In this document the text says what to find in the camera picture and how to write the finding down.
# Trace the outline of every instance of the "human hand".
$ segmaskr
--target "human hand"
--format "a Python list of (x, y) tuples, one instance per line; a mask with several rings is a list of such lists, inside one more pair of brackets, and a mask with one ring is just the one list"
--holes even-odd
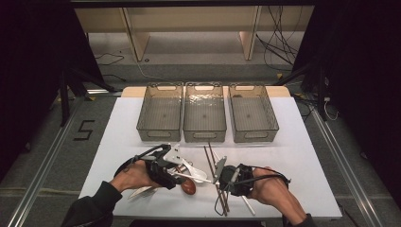
[[(253, 170), (254, 177), (274, 175), (269, 167)], [(288, 191), (280, 178), (267, 178), (254, 182), (253, 190), (248, 196), (263, 204), (272, 205), (279, 210), (292, 225), (297, 225), (306, 219), (306, 213), (298, 200)]]
[(137, 189), (144, 186), (160, 187), (160, 185), (150, 179), (146, 164), (139, 160), (129, 164), (121, 170), (111, 181), (110, 184), (119, 192), (126, 189)]

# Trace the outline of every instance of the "plastic storage bin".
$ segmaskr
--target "plastic storage bin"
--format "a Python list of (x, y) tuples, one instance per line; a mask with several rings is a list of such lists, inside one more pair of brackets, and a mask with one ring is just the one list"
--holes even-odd
[(230, 84), (235, 143), (271, 142), (279, 126), (263, 84)]
[(148, 84), (136, 126), (142, 141), (181, 140), (182, 100), (181, 82)]
[(221, 83), (189, 82), (185, 88), (185, 142), (224, 142), (227, 124)]

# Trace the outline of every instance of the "white tabletop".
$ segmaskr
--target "white tabletop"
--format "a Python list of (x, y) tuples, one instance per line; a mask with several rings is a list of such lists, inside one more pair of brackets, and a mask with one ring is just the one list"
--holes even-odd
[[(110, 181), (118, 167), (133, 157), (161, 143), (142, 142), (136, 123), (141, 111), (143, 98), (120, 97), (113, 108), (96, 157), (82, 187), (80, 198), (93, 196), (102, 181)], [(271, 105), (280, 127), (273, 142), (265, 144), (235, 144), (230, 122), (228, 102), (226, 105), (227, 133), (224, 143), (212, 144), (218, 156), (227, 156), (226, 165), (270, 166), (291, 179), (290, 191), (298, 198), (307, 213), (314, 218), (340, 218), (330, 186), (324, 176), (305, 125), (292, 97), (271, 97)], [(183, 158), (204, 170), (211, 179), (211, 173), (203, 146), (180, 142)], [(115, 209), (116, 216), (134, 218), (171, 219), (263, 219), (280, 218), (281, 214), (271, 206), (249, 200), (255, 210), (253, 216), (241, 198), (230, 196), (230, 212), (221, 217), (215, 212), (218, 197), (215, 187), (209, 183), (197, 183), (193, 196), (185, 195), (177, 185), (171, 190), (159, 188), (150, 197), (128, 200), (132, 190), (123, 192)]]

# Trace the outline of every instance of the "gray floor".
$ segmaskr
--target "gray floor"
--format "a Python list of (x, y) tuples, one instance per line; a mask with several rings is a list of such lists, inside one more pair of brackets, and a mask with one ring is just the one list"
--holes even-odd
[[(268, 39), (269, 33), (261, 33), (261, 38)], [(292, 35), (291, 43), (297, 47), (303, 37), (302, 32)], [(107, 83), (124, 88), (132, 85), (144, 85), (152, 80), (184, 80), (223, 82), (262, 80), (267, 84), (277, 81), (277, 74), (286, 75), (288, 71), (269, 68), (264, 60), (264, 47), (256, 42), (253, 59), (245, 61), (238, 36), (233, 32), (225, 33), (154, 33), (151, 34), (144, 60), (138, 64), (133, 61), (124, 34), (90, 34), (91, 46), (96, 56), (104, 53), (122, 55), (124, 59), (112, 65), (100, 65), (104, 75), (113, 74), (125, 79), (123, 81), (113, 76), (105, 76)], [(105, 56), (98, 63), (107, 64), (119, 57)], [(268, 52), (268, 64), (274, 67), (290, 69), (289, 65)], [(299, 82), (302, 78), (292, 81), (288, 88), (292, 93), (299, 93)], [(58, 156), (36, 200), (27, 213), (24, 226), (58, 226), (69, 207), (77, 199), (87, 173), (96, 155), (104, 129), (107, 126), (110, 113), (116, 101), (116, 96), (94, 96), (83, 101), (74, 117), (69, 131), (66, 133)], [(308, 114), (309, 109), (299, 103), (300, 114)], [(329, 112), (335, 112), (329, 106)], [(331, 186), (338, 203), (347, 211), (359, 226), (369, 226), (363, 211), (358, 206), (352, 190), (348, 186), (340, 166), (337, 164), (326, 138), (323, 136), (318, 117), (315, 114), (305, 118), (305, 126), (322, 164), (323, 171)], [(84, 129), (93, 130), (90, 139), (76, 141), (86, 133), (78, 132), (81, 122)], [(14, 210), (17, 208), (26, 189), (29, 188), (36, 172), (41, 167), (43, 159), (56, 138), (61, 122), (61, 104), (55, 100), (49, 108), (48, 115), (38, 129), (30, 144), (30, 152), (22, 153), (14, 163), (7, 177), (0, 183), (0, 226), (7, 226)], [(375, 174), (369, 161), (361, 158), (360, 148), (354, 136), (341, 118), (327, 121), (329, 129), (334, 133), (341, 151), (344, 153), (360, 185), (366, 192), (382, 226), (401, 226), (400, 210), (392, 200), (385, 186)], [(343, 215), (338, 220), (317, 220), (319, 226), (355, 226), (349, 216)], [(128, 226), (131, 221), (126, 218), (116, 218), (113, 226)], [(281, 226), (279, 220), (267, 220), (267, 226)]]

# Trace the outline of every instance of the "black cable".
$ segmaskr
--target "black cable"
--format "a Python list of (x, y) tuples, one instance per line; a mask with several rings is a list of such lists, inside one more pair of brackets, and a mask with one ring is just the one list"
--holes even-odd
[(122, 56), (122, 55), (114, 55), (114, 54), (110, 54), (110, 53), (102, 54), (102, 55), (100, 55), (99, 57), (96, 57), (95, 59), (101, 59), (101, 58), (103, 58), (103, 57), (106, 56), (106, 55), (110, 55), (110, 56), (113, 56), (113, 57), (118, 57), (118, 58), (120, 58), (120, 59), (118, 59), (118, 60), (116, 60), (116, 61), (112, 61), (112, 62), (107, 63), (107, 64), (100, 63), (99, 65), (111, 65), (111, 64), (114, 64), (114, 63), (119, 62), (119, 61), (121, 61), (121, 60), (124, 59), (124, 56)]
[(288, 48), (288, 52), (289, 53), (291, 53), (292, 55), (293, 55), (293, 57), (295, 58), (295, 54), (292, 52), (292, 50), (294, 50), (294, 51), (296, 51), (296, 52), (298, 52), (298, 50), (296, 50), (295, 48), (293, 48), (292, 46), (290, 46), (288, 43), (287, 43), (287, 40), (284, 38), (284, 35), (283, 35), (283, 32), (282, 32), (282, 28), (281, 28), (281, 17), (282, 17), (282, 14), (283, 14), (283, 7), (281, 6), (281, 7), (279, 7), (279, 10), (278, 10), (278, 12), (279, 12), (279, 14), (278, 14), (278, 21), (279, 21), (279, 23), (277, 23), (277, 20), (276, 20), (276, 18), (274, 18), (274, 16), (273, 16), (273, 14), (272, 14), (272, 12), (271, 12), (271, 8), (270, 7), (268, 7), (268, 9), (269, 9), (269, 13), (270, 13), (270, 16), (271, 16), (271, 19), (273, 20), (273, 22), (274, 22), (274, 31), (273, 31), (273, 34), (271, 35), (271, 37), (270, 37), (270, 40), (269, 40), (269, 43), (271, 42), (271, 39), (272, 39), (272, 37), (276, 37), (282, 44), (283, 44), (283, 47), (284, 47), (284, 49), (286, 49), (285, 48), (285, 46)]
[(134, 162), (136, 162), (136, 161), (138, 161), (139, 159), (141, 159), (141, 158), (144, 157), (145, 155), (151, 153), (152, 151), (154, 151), (154, 150), (156, 150), (156, 149), (158, 149), (158, 148), (162, 148), (163, 146), (165, 146), (165, 145), (159, 145), (159, 146), (156, 146), (156, 147), (154, 147), (154, 148), (150, 148), (150, 149), (148, 149), (147, 151), (145, 151), (145, 152), (143, 152), (143, 153), (141, 153), (141, 154), (139, 154), (139, 155), (133, 156), (133, 157), (131, 158), (131, 164), (134, 163)]
[(257, 39), (259, 40), (259, 42), (265, 47), (265, 54), (264, 54), (265, 64), (267, 64), (267, 62), (266, 62), (266, 50), (269, 50), (271, 53), (275, 54), (277, 57), (279, 57), (279, 58), (282, 59), (283, 61), (285, 61), (285, 62), (287, 62), (288, 64), (291, 64), (291, 65), (292, 65), (292, 62), (291, 62), (291, 61), (286, 60), (283, 56), (281, 56), (280, 54), (278, 54), (277, 52), (275, 52), (273, 49), (271, 49), (271, 48), (269, 47), (269, 45), (271, 45), (271, 44), (268, 44), (268, 43), (266, 43), (265, 41), (263, 41), (262, 39), (260, 39), (259, 36), (258, 36), (257, 34), (256, 34), (256, 37), (257, 37)]
[(302, 15), (302, 10), (303, 10), (303, 8), (304, 8), (304, 6), (301, 6), (301, 11), (300, 11), (300, 15), (299, 15), (299, 17), (298, 17), (297, 24), (295, 24), (294, 31), (292, 31), (292, 33), (289, 35), (289, 37), (287, 38), (287, 41), (288, 41), (289, 39), (291, 39), (292, 35), (295, 33), (295, 31), (297, 30), (298, 25), (299, 25), (300, 22), (301, 22), (301, 15)]
[(263, 175), (263, 176), (255, 177), (255, 178), (250, 178), (248, 180), (235, 182), (235, 183), (233, 183), (233, 185), (242, 184), (242, 183), (256, 182), (256, 181), (259, 181), (259, 180), (262, 180), (262, 179), (267, 179), (267, 178), (280, 178), (286, 184), (286, 187), (288, 187), (288, 184), (289, 184), (290, 180), (287, 179), (282, 173), (280, 173), (278, 171), (275, 171), (273, 169), (268, 169), (268, 168), (259, 167), (259, 166), (249, 166), (249, 167), (265, 169), (265, 170), (274, 172), (276, 174), (269, 174), (269, 175)]
[(256, 33), (256, 38), (259, 39), (260, 43), (262, 43), (265, 47), (267, 45), (268, 47), (272, 47), (272, 48), (278, 49), (278, 50), (283, 51), (283, 52), (286, 51), (286, 50), (284, 50), (284, 49), (282, 49), (282, 48), (280, 48), (278, 46), (275, 46), (273, 44), (269, 44), (269, 43), (263, 41), (262, 39), (260, 39), (260, 37), (259, 37), (259, 35), (257, 33)]
[[(223, 188), (223, 190), (222, 191), (230, 191), (230, 185), (226, 185), (224, 188)], [(216, 211), (216, 213), (218, 213), (218, 215), (220, 215), (220, 216), (223, 216), (224, 215), (224, 212), (221, 214), (219, 211), (218, 211), (218, 209), (217, 209), (217, 207), (218, 207), (218, 200), (220, 199), (220, 197), (218, 196), (218, 198), (216, 199), (216, 203), (215, 203), (215, 211)]]
[(308, 113), (307, 113), (306, 115), (302, 115), (302, 114), (301, 114), (301, 116), (305, 118), (305, 119), (304, 119), (304, 122), (306, 122), (307, 118), (310, 116), (310, 114), (312, 114), (312, 111), (310, 110), (308, 104), (306, 104), (306, 103), (304, 103), (304, 102), (302, 102), (302, 101), (297, 101), (297, 102), (298, 102), (298, 103), (301, 103), (301, 104), (304, 104), (304, 105), (307, 107), (307, 109), (308, 109)]
[(275, 67), (269, 65), (268, 62), (266, 61), (266, 50), (268, 50), (268, 49), (266, 48), (265, 53), (263, 54), (263, 60), (265, 61), (266, 66), (268, 66), (271, 69), (278, 70), (278, 71), (289, 71), (289, 72), (292, 71), (290, 69), (279, 69), (279, 68), (275, 68)]

